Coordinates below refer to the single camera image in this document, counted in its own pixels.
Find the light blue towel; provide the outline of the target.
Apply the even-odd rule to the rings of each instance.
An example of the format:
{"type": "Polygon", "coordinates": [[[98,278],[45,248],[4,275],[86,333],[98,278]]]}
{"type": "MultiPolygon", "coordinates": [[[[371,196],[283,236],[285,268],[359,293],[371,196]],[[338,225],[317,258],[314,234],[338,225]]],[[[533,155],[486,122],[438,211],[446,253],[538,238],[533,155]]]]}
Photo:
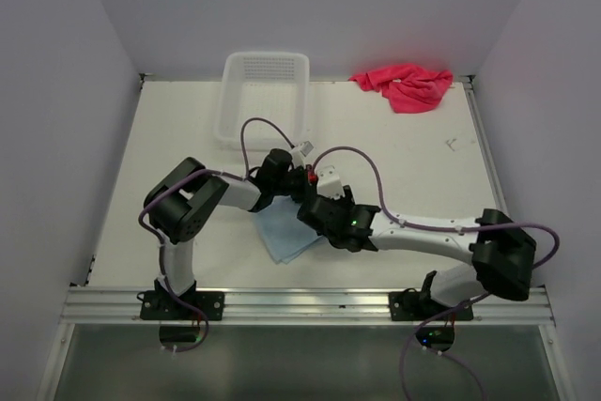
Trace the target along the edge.
{"type": "Polygon", "coordinates": [[[297,218],[299,210],[300,205],[289,197],[276,196],[254,215],[254,226],[275,264],[289,264],[325,240],[297,218]]]}

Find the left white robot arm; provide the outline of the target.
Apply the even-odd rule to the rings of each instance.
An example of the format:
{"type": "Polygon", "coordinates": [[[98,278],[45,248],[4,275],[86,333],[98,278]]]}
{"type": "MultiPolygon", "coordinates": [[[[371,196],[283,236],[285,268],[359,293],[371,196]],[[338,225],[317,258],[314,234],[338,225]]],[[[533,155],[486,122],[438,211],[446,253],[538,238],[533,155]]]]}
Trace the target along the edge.
{"type": "Polygon", "coordinates": [[[147,196],[139,224],[160,243],[160,274],[139,294],[143,319],[215,318],[213,294],[196,291],[193,241],[218,206],[255,214],[255,227],[271,259],[289,263],[317,240],[297,214],[306,180],[298,149],[275,148],[247,177],[208,170],[189,157],[147,196]]]}

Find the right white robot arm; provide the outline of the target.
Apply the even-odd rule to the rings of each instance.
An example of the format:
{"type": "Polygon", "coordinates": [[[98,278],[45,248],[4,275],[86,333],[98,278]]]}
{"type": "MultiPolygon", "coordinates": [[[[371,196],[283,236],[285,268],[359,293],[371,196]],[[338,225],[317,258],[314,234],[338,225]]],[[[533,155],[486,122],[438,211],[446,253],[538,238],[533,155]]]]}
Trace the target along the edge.
{"type": "Polygon", "coordinates": [[[404,218],[355,202],[349,187],[338,198],[309,193],[298,219],[337,249],[412,251],[457,261],[426,274],[419,290],[400,305],[415,316],[440,318],[451,308],[484,294],[507,301],[530,296],[535,240],[504,213],[487,208],[477,218],[404,218]]]}

